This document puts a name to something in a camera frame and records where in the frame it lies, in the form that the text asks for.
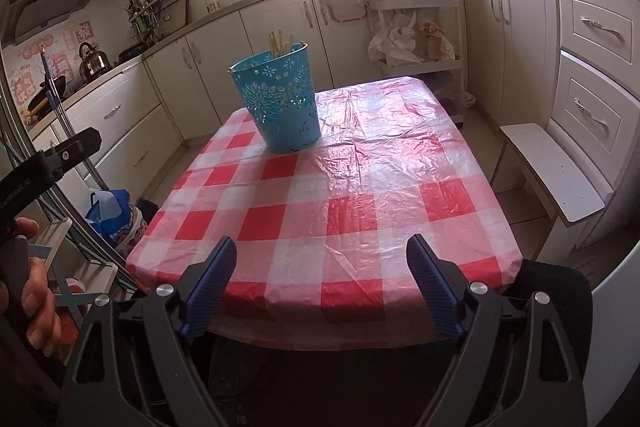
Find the person's left hand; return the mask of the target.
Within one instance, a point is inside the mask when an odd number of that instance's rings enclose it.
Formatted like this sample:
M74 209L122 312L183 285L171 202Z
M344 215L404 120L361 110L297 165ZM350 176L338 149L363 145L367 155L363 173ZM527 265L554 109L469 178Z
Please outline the person's left hand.
M55 311L55 298L48 286L47 270L42 259L28 257L28 279L21 290L21 303L30 317L26 338L47 358L54 355L62 337L62 325Z

